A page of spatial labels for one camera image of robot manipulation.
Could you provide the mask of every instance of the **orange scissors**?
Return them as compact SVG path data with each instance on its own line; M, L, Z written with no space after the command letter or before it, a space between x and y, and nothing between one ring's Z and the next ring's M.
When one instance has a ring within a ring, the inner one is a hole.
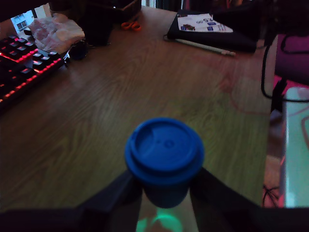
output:
M140 31L141 25L137 22L138 18L134 19L133 22L125 22L121 24L123 30L132 29L133 31Z

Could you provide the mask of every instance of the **keyboard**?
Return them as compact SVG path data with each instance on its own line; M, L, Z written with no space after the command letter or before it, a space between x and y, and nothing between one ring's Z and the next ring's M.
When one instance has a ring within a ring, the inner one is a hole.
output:
M57 52L45 52L23 38L0 41L0 113L64 64Z

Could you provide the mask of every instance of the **desk surface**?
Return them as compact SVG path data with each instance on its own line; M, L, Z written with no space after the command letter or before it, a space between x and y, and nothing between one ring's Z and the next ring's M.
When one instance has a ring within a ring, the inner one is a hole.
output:
M142 31L115 29L110 46L62 67L2 116L2 210L83 202L126 169L127 138L158 116L195 129L204 167L260 204L271 103L259 87L264 51L233 58L165 42L174 16L143 8ZM275 58L273 46L270 83Z

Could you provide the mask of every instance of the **white pencil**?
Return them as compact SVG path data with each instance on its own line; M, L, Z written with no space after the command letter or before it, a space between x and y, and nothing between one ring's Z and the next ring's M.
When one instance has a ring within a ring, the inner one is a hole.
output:
M200 43L191 42L191 41L188 41L188 40L181 40L181 39L175 39L175 40L179 43L182 43L182 44L187 44L187 45L191 45L191 46L194 46L194 47L203 48L205 50L217 52L217 53L220 53L222 55L230 55L230 56L233 56L233 57L236 55L235 52L223 50L223 49L220 49L220 48L217 48L217 47L211 47L211 46L203 45L203 44L200 44Z

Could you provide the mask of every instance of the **cup lid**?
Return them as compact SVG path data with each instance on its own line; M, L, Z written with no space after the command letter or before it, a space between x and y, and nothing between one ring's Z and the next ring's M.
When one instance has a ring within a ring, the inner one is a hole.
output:
M187 125L171 118L140 124L125 150L129 170L140 180L170 185L192 178L204 160L203 143Z

